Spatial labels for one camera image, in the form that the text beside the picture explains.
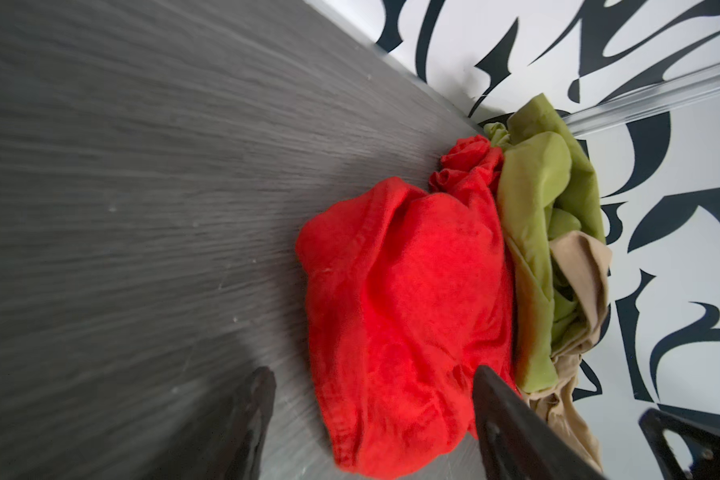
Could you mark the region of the red cloth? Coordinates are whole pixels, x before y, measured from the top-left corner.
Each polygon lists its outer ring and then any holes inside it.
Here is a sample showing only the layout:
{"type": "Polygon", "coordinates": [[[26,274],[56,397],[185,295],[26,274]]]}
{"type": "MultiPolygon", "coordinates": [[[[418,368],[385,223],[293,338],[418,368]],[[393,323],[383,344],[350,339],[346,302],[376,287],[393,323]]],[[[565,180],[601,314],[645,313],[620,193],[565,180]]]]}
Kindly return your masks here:
{"type": "Polygon", "coordinates": [[[487,138],[461,139],[428,190],[388,178],[301,229],[310,367],[340,469],[416,472],[474,433],[478,367],[513,382],[503,161],[487,138]]]}

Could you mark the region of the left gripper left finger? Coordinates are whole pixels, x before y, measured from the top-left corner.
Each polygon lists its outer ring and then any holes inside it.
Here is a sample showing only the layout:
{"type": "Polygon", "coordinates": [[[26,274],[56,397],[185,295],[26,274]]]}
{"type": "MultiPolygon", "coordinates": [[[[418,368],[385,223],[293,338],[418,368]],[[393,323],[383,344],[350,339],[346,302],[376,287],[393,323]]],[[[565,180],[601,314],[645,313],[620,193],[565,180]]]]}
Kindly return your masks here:
{"type": "Polygon", "coordinates": [[[274,412],[276,379],[259,367],[206,403],[174,435],[151,479],[257,479],[274,412]]]}

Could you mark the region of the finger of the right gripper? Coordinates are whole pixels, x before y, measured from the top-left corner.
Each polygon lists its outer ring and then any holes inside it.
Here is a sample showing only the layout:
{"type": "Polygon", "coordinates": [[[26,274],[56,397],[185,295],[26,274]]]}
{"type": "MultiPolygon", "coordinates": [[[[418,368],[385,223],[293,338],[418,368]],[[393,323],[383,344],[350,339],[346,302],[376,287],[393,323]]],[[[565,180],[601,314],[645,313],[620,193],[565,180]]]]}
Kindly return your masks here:
{"type": "Polygon", "coordinates": [[[720,479],[720,429],[691,422],[655,408],[646,410],[638,424],[664,479],[720,479]],[[666,439],[679,436],[691,452],[691,463],[682,466],[666,439]]]}

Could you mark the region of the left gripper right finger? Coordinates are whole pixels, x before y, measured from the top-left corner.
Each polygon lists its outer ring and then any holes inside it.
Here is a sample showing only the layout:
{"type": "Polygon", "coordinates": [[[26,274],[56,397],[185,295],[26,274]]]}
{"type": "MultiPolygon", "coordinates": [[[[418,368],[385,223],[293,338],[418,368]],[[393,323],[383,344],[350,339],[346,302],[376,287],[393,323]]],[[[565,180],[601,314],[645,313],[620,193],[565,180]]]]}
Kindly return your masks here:
{"type": "Polygon", "coordinates": [[[477,368],[473,403],[488,479],[601,479],[488,366],[477,368]]]}

